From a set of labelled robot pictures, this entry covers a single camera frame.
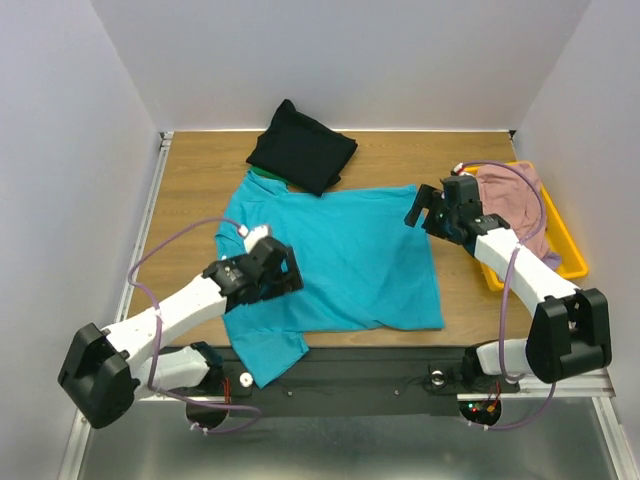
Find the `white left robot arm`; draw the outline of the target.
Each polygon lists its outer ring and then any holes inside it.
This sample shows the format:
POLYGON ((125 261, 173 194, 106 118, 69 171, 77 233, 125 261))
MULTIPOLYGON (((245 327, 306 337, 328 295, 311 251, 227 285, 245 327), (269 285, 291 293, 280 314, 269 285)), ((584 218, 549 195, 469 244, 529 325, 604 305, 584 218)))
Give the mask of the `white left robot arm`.
POLYGON ((298 291, 303 280, 292 247, 270 235, 252 238, 245 253, 216 260, 185 287, 119 323, 89 323, 73 336, 58 383, 95 429, 120 419, 135 401, 194 387, 215 392, 223 371, 213 352, 161 349, 191 328, 238 306, 298 291))

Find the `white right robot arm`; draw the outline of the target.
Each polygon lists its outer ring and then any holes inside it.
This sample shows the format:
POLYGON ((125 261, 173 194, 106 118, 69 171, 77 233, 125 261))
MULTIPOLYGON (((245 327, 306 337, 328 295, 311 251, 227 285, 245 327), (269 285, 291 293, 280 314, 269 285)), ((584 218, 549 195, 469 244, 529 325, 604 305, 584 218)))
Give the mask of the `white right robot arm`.
POLYGON ((519 241, 501 216, 484 214, 474 177, 451 176, 441 188, 421 185, 405 223, 462 246, 503 277, 503 292, 515 293, 531 314, 527 338, 500 337, 467 348, 460 366, 466 387, 482 390, 497 375, 517 382, 532 374, 553 384, 610 365, 605 295, 562 278, 519 241))

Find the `turquoise t shirt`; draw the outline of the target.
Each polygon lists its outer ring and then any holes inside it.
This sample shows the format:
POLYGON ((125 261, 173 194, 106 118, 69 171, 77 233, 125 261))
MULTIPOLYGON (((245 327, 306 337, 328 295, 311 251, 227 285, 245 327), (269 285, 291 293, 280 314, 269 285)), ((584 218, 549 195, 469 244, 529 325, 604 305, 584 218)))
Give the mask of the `turquoise t shirt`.
POLYGON ((248 172, 225 217, 270 227, 293 248, 301 290, 224 315, 236 354, 263 388, 309 350, 309 332, 382 327, 439 330, 437 275, 427 236, 405 225, 414 185, 294 193, 281 181, 248 172))

